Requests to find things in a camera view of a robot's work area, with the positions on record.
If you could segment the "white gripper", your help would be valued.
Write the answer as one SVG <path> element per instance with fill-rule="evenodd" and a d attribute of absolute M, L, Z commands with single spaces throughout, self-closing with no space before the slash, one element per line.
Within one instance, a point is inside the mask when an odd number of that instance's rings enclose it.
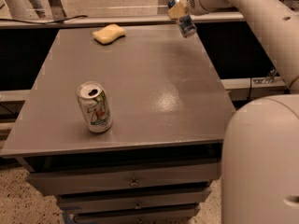
<path fill-rule="evenodd" d="M 172 20 L 177 20 L 186 16 L 188 10 L 193 15 L 205 15 L 218 9 L 229 8 L 230 6 L 231 4 L 226 0 L 186 0 L 186 2 L 181 0 L 170 5 L 168 16 Z"/>

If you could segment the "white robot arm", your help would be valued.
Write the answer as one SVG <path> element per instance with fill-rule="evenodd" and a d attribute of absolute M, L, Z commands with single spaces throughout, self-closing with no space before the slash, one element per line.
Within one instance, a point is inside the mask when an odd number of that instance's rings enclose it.
<path fill-rule="evenodd" d="M 224 137 L 221 224 L 299 224 L 299 16 L 278 0 L 183 0 L 170 18 L 235 7 L 278 70 L 285 95 L 235 112 Z"/>

